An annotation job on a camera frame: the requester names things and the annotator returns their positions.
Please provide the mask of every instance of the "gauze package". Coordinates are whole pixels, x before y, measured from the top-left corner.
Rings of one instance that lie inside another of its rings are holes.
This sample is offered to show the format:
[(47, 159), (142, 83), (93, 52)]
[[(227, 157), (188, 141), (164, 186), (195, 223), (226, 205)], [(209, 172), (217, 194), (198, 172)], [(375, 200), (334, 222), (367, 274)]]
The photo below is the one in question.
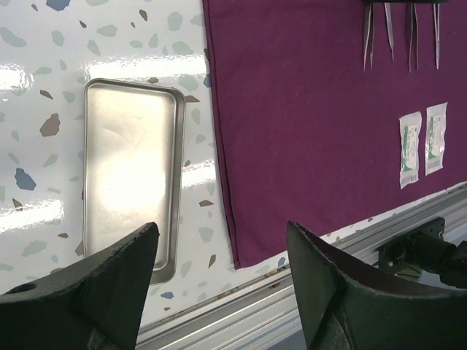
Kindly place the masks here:
[(418, 136), (422, 128), (422, 114), (415, 112), (399, 119), (401, 132), (401, 190), (418, 181)]
[(446, 108), (447, 102), (426, 109), (425, 175), (443, 169)]

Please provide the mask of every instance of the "purple cloth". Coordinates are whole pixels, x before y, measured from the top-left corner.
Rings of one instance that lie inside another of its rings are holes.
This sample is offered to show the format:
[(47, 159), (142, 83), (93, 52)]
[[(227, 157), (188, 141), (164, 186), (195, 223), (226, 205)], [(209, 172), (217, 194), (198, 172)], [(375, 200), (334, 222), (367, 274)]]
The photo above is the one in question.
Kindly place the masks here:
[[(363, 71), (363, 2), (204, 0), (215, 131), (235, 266), (286, 250), (296, 220), (317, 235), (467, 180), (467, 1), (417, 5), (420, 70), (408, 72), (405, 5), (392, 4), (395, 61), (375, 4)], [(444, 169), (425, 177), (426, 108), (444, 102)], [(420, 180), (400, 190), (399, 117), (421, 111)]]

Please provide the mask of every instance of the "metal frame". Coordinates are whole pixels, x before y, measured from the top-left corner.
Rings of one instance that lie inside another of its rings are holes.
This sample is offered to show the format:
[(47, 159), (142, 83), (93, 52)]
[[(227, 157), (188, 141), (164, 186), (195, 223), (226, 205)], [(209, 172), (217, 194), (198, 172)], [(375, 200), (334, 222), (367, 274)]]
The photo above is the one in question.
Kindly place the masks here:
[[(376, 265), (378, 248), (436, 217), (446, 237), (467, 223), (467, 186), (462, 185), (342, 239), (335, 245)], [(143, 327), (138, 349), (267, 349), (301, 329), (290, 269), (254, 281), (237, 292)]]

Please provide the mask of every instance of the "metal tray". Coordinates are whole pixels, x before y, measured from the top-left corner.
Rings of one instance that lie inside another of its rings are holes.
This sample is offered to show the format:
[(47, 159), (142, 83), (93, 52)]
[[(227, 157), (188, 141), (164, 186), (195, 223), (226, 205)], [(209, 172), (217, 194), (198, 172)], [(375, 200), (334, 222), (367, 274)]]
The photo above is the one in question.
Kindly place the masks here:
[(85, 256), (153, 221), (161, 237), (151, 284), (167, 282), (177, 253), (185, 97), (94, 79), (85, 104)]

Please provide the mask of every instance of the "tweezers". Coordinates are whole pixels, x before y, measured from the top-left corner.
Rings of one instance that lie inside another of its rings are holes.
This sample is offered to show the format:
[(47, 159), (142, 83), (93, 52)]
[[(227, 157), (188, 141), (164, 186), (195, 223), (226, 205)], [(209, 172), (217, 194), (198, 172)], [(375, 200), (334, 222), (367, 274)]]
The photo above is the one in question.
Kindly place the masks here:
[(407, 4), (406, 22), (407, 54), (409, 56), (409, 72), (412, 72), (412, 56), (415, 55), (415, 67), (418, 69), (418, 18), (414, 3)]
[(370, 56), (370, 69), (373, 69), (373, 44), (374, 44), (374, 16), (373, 2), (365, 3), (365, 23), (363, 24), (363, 70), (366, 68), (366, 59)]
[(393, 34), (393, 16), (391, 15), (391, 4), (385, 2), (385, 14), (386, 14), (386, 28), (387, 28), (387, 40), (389, 41), (389, 47), (391, 49), (391, 57), (394, 61), (394, 34)]
[(439, 30), (439, 4), (433, 4), (433, 17), (435, 20), (436, 69), (439, 69), (439, 46), (441, 44), (441, 32)]

